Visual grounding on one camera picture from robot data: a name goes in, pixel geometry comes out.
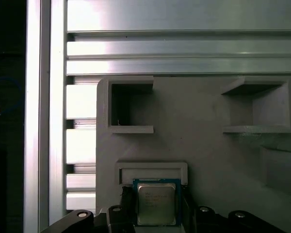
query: aluminum frame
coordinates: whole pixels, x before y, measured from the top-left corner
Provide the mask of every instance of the aluminum frame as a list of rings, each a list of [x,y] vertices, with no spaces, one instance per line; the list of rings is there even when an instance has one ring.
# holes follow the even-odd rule
[[[24,233],[49,225],[50,0],[27,1]]]
[[[65,203],[65,54],[66,1],[51,1],[49,102],[49,224],[66,214]]]

